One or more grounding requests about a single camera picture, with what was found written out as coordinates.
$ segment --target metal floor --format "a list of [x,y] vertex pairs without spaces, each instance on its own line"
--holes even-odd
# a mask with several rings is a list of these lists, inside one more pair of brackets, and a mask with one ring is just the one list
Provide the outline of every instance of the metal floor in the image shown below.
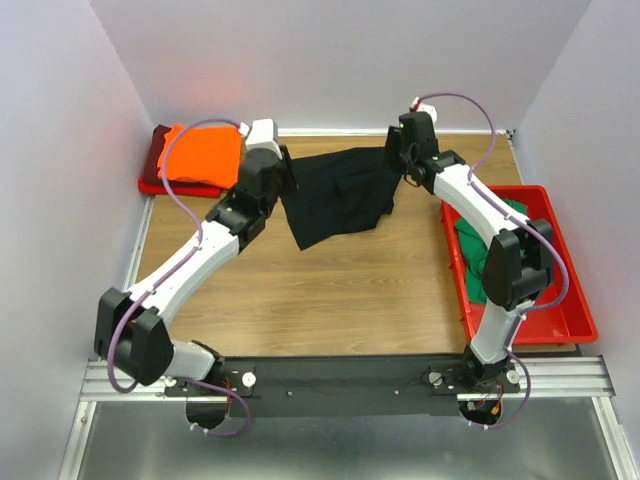
[[[506,402],[506,412],[520,399]],[[331,480],[618,478],[590,398],[537,398],[507,428],[426,415],[255,419],[189,431],[181,402],[101,402],[79,478]]]

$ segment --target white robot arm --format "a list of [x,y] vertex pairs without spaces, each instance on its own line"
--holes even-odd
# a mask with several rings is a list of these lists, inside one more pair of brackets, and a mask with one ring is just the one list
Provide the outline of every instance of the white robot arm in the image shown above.
[[[117,339],[114,363],[143,385],[163,375],[213,385],[224,378],[224,359],[215,350],[195,341],[172,341],[168,327],[204,280],[264,229],[278,197],[296,188],[289,154],[286,147],[278,145],[272,120],[254,122],[246,146],[238,182],[207,214],[201,240],[194,235],[149,277],[126,292],[112,288],[100,299],[94,350],[103,358],[107,358],[124,312],[142,299]],[[488,302],[478,333],[462,356],[459,378],[466,388],[495,379],[509,368],[507,349],[522,321],[521,312],[532,306],[552,281],[553,260],[512,219],[528,222],[549,240],[551,227],[544,220],[529,222],[504,204],[477,178],[469,176],[469,167],[455,152],[440,152],[427,112],[402,115],[400,127],[390,127],[385,157],[390,168],[410,176],[417,186],[454,207],[489,249],[482,280]],[[484,197],[472,188],[470,178]],[[486,196],[501,204],[508,215],[492,207]],[[197,249],[189,261],[155,287],[194,247]]]

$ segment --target wooden table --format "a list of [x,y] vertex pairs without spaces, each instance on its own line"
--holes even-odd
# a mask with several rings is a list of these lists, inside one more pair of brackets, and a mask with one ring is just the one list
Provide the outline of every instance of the wooden table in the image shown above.
[[[293,158],[384,144],[384,137],[291,137]],[[440,137],[469,163],[488,136]],[[519,184],[504,136],[477,172],[488,185]],[[184,197],[202,218],[215,201]],[[395,209],[369,232],[339,235],[300,252],[278,204],[267,228],[213,274],[171,325],[178,340],[196,339],[223,355],[315,355],[458,352],[466,343],[449,269],[440,201],[400,182]],[[191,220],[156,197],[139,279],[192,235]]]

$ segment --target orange cloth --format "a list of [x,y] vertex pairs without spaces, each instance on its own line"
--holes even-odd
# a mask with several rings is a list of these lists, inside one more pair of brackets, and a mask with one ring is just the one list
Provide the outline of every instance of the orange cloth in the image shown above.
[[[174,125],[164,135],[164,149],[158,158],[158,178],[162,177],[160,168],[167,149],[182,130],[184,126]],[[173,147],[167,162],[167,179],[231,188],[238,180],[241,155],[242,136],[235,127],[196,128]]]

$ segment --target red plastic bin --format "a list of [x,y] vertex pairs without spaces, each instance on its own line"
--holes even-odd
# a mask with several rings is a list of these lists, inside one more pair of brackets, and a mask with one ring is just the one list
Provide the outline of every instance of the red plastic bin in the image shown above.
[[[569,292],[560,305],[552,309],[533,312],[527,315],[527,320],[520,327],[514,343],[516,345],[531,344],[566,344],[566,343],[588,343],[598,339],[598,329],[596,328],[593,316],[589,310],[589,305],[584,297],[578,275],[571,261],[569,249],[564,241],[558,220],[553,213],[551,202],[545,189],[539,185],[518,185],[489,187],[498,197],[515,200],[527,206],[529,217],[533,220],[544,218],[553,227],[553,244],[558,249],[558,253],[567,264],[569,270]],[[460,218],[458,212],[446,202],[442,202],[442,223],[444,223],[449,253],[451,255],[451,268],[458,290],[458,300],[462,311],[462,321],[465,325],[467,337],[470,340],[478,331],[484,305],[469,302],[465,284],[466,265],[455,223]],[[554,281],[545,290],[536,305],[548,303],[560,293],[562,287],[562,277],[560,267],[554,267]]]

